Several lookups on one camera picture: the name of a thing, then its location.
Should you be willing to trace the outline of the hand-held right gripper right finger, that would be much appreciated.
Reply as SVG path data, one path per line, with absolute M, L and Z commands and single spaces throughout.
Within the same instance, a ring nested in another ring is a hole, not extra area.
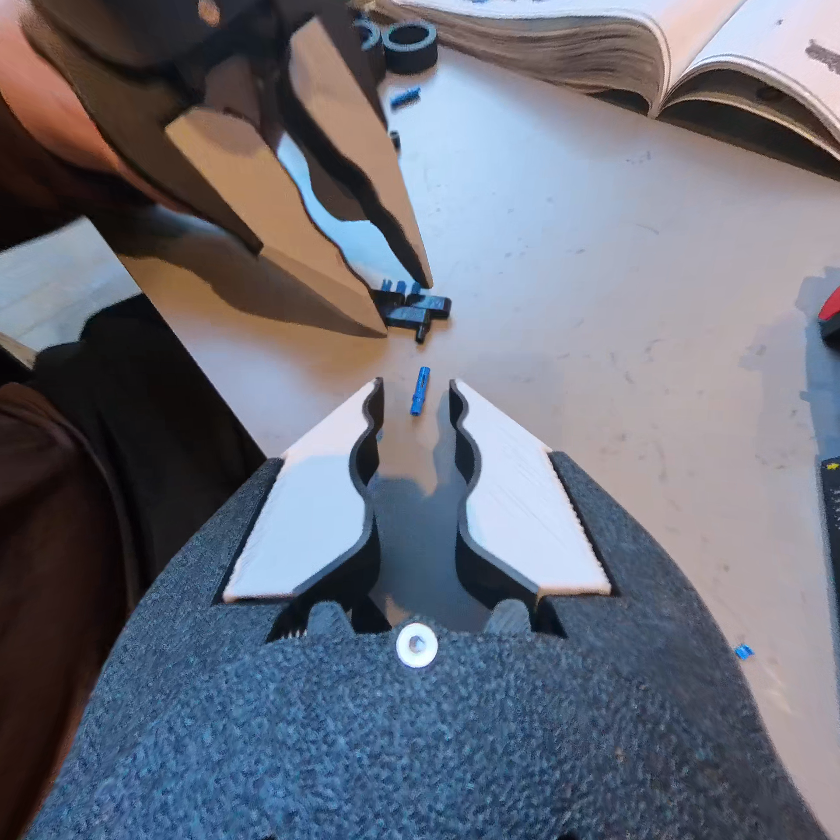
M 458 505 L 455 567 L 478 601 L 611 595 L 554 452 L 462 380 L 448 388 Z

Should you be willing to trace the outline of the black beam assembly blue pins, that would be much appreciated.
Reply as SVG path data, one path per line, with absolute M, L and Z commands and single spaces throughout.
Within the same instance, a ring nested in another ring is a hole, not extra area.
M 418 344 L 425 343 L 433 322 L 449 319 L 453 306 L 451 298 L 424 293 L 416 282 L 408 289 L 403 280 L 386 279 L 370 296 L 385 325 L 412 331 Z

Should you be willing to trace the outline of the person's brown shirt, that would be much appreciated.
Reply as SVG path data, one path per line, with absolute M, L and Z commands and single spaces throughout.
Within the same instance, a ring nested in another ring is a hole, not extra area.
M 1 391 L 1 837 L 32 822 L 128 613 L 112 493 L 37 391 Z

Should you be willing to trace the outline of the open instruction booklet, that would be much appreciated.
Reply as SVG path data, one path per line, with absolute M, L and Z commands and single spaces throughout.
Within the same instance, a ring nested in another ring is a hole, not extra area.
M 453 49 L 838 180 L 838 1 L 379 1 Z

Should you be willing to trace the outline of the red toy brick car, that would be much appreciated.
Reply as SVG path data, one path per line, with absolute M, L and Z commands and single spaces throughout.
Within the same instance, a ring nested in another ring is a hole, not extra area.
M 839 358 L 839 288 L 823 303 L 817 316 L 823 344 L 833 355 Z M 839 456 L 838 446 L 835 454 L 825 459 L 820 465 L 822 500 L 829 560 L 833 573 L 836 597 L 839 597 Z

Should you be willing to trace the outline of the light grey desk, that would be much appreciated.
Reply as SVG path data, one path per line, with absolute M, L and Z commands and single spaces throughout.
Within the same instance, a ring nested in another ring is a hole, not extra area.
M 837 446 L 813 323 L 838 285 L 838 184 L 443 51 L 391 116 L 450 320 L 350 326 L 164 211 L 103 234 L 269 457 L 384 380 L 373 597 L 474 629 L 454 568 L 448 383 L 570 457 L 706 601 L 778 753 L 838 837 L 833 586 L 818 464 Z M 430 368 L 421 416 L 410 406 Z

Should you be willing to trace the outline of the person's left forearm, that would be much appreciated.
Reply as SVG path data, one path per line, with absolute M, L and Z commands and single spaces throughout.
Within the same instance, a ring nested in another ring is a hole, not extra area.
M 1 104 L 1 250 L 50 234 L 79 217 L 148 207 L 116 175 L 75 166 L 43 148 Z

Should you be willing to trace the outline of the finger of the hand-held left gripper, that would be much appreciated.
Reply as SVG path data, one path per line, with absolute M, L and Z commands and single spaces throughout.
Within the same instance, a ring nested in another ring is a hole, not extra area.
M 280 115 L 329 184 L 318 199 L 342 220 L 365 220 L 422 288 L 433 273 L 369 60 L 349 15 L 287 15 Z
M 277 153 L 244 119 L 207 107 L 185 112 L 165 135 L 259 240 L 259 261 L 294 280 L 362 334 L 387 328 L 340 249 L 313 223 Z

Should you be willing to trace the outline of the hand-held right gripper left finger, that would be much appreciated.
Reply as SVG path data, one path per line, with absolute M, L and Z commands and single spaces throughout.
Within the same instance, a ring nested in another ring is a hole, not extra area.
M 384 383 L 365 383 L 280 457 L 222 590 L 227 604 L 328 595 L 344 604 L 375 582 L 378 538 L 368 486 L 379 467 Z

